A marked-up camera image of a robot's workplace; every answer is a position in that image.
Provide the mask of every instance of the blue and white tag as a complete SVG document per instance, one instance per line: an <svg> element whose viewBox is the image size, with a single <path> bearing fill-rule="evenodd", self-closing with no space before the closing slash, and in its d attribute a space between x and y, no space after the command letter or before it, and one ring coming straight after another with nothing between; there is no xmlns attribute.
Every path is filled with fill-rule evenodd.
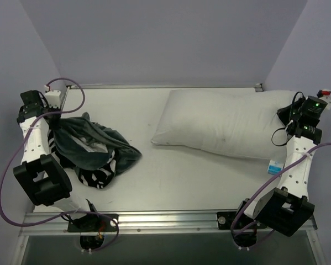
<svg viewBox="0 0 331 265"><path fill-rule="evenodd" d="M284 163L279 163L277 161L271 160L269 163L269 168L267 169L268 174L275 175L284 168Z"/></svg>

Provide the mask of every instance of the white fabric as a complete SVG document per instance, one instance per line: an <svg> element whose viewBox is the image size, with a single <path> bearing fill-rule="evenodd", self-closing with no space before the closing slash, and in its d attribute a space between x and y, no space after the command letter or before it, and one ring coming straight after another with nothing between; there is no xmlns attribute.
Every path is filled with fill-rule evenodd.
<svg viewBox="0 0 331 265"><path fill-rule="evenodd" d="M277 110L290 105L294 94L270 91L231 96L205 89L171 91L151 142L284 161L286 148L273 145L271 137L283 127ZM281 130L274 142L283 144L286 139Z"/></svg>

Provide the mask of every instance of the black and white striped fabric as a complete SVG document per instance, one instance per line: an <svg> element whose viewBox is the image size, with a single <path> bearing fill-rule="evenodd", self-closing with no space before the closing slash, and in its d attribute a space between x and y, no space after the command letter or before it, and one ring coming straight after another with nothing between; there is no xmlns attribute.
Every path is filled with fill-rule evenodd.
<svg viewBox="0 0 331 265"><path fill-rule="evenodd" d="M83 147L87 152L108 152L107 147L103 144L95 143L93 145L87 145L84 142L84 139L77 139L73 137L73 140L78 145ZM68 158L59 153L55 145L54 133L51 130L48 133L48 141L50 153L56 159L56 161L61 165L62 168L73 168L78 176L79 181L84 185L102 189L106 187L115 176L115 158L117 156L117 150L112 151L110 159L103 167L90 171L77 167Z"/></svg>

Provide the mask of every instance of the dark green fabric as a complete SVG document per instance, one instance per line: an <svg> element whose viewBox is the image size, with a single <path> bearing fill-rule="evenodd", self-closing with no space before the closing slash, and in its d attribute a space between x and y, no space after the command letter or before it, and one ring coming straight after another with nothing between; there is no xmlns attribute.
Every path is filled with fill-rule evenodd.
<svg viewBox="0 0 331 265"><path fill-rule="evenodd" d="M127 140L117 131L90 121L88 113L82 117L60 120L60 128L54 130L55 145L61 155L68 158L78 168L97 170L103 167L116 151L115 175L119 175L131 168L140 158L141 153L130 146ZM88 152L77 144L72 136L85 139L86 144L101 143L106 145L108 153Z"/></svg>

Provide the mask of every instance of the white pillowcase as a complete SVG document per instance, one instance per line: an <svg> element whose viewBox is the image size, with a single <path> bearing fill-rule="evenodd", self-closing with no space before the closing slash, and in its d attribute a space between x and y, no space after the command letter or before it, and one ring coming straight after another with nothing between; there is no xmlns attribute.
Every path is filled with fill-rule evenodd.
<svg viewBox="0 0 331 265"><path fill-rule="evenodd" d="M273 145L271 137L283 127L277 110L290 105L294 94L269 91L231 96L205 89L171 91L151 142L284 161L286 148ZM286 140L284 130L275 134L276 144Z"/></svg>

